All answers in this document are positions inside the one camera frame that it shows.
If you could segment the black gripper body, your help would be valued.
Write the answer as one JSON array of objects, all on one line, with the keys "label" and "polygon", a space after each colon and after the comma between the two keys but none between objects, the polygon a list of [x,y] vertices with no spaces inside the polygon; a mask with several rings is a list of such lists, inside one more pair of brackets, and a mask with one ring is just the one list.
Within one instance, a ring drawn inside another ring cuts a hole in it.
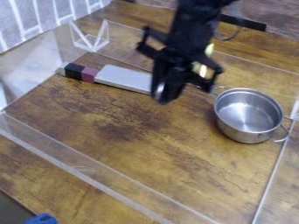
[{"label": "black gripper body", "polygon": [[[180,93],[188,84],[209,92],[223,67],[205,51],[211,44],[211,25],[173,25],[164,33],[149,26],[143,27],[143,37],[136,50],[153,61],[152,93]],[[193,71],[197,62],[212,70],[209,78]]]}]

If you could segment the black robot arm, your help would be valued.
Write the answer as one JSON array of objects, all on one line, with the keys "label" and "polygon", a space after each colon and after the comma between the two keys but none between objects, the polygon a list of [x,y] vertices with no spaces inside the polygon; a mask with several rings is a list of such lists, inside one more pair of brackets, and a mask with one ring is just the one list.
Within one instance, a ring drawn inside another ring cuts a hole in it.
[{"label": "black robot arm", "polygon": [[223,66],[205,49],[220,13],[237,0],[177,0],[168,33],[145,26],[136,50],[153,60],[149,95],[159,104],[176,100],[188,84],[209,92]]}]

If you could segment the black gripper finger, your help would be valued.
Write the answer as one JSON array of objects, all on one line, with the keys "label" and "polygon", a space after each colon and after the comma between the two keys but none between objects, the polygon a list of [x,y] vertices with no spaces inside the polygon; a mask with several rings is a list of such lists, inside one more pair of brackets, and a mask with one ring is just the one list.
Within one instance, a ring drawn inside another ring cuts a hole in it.
[{"label": "black gripper finger", "polygon": [[156,101],[168,100],[168,89],[165,85],[168,76],[169,63],[163,57],[157,57],[153,61],[152,82],[151,82],[151,97]]},{"label": "black gripper finger", "polygon": [[177,66],[172,67],[157,85],[157,102],[167,104],[179,98],[187,85],[185,72]]}]

